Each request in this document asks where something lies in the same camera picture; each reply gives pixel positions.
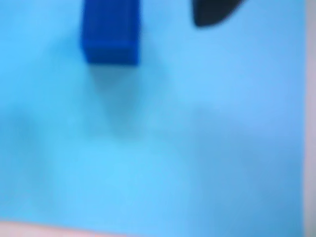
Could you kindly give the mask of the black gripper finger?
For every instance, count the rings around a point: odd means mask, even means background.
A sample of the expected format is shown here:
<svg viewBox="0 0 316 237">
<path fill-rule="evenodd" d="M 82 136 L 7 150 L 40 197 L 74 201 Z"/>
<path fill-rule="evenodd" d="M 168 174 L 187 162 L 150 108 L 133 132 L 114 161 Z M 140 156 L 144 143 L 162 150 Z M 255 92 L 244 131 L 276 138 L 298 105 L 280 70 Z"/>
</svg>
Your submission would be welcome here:
<svg viewBox="0 0 316 237">
<path fill-rule="evenodd" d="M 197 27 L 220 24 L 229 18 L 244 0 L 193 0 L 193 20 Z"/>
</svg>

